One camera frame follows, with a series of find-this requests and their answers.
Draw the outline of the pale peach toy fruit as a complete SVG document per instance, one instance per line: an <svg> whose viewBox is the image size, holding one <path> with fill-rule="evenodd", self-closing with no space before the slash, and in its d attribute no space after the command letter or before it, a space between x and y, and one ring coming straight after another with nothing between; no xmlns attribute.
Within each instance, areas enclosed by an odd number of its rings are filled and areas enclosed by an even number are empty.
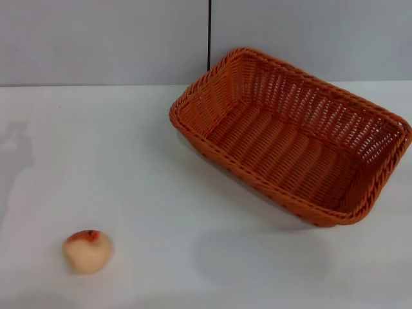
<svg viewBox="0 0 412 309"><path fill-rule="evenodd" d="M62 253L74 274L94 274L111 259L113 242L99 230L82 230L63 242Z"/></svg>

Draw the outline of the orange woven plastic basket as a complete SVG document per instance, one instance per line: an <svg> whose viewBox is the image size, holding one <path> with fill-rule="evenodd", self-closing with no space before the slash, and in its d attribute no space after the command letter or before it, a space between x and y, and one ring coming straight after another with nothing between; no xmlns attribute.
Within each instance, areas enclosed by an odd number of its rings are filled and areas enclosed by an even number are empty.
<svg viewBox="0 0 412 309"><path fill-rule="evenodd" d="M191 84L169 118L200 154L318 227L365 218L412 143L402 117L250 48Z"/></svg>

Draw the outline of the black vertical wall seam strip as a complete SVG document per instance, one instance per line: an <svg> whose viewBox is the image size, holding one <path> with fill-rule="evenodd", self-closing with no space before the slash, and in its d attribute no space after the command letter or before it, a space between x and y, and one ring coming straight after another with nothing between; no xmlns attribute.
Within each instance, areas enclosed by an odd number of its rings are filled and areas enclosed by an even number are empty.
<svg viewBox="0 0 412 309"><path fill-rule="evenodd" d="M209 71L211 69L212 0L208 0L207 17L207 71Z"/></svg>

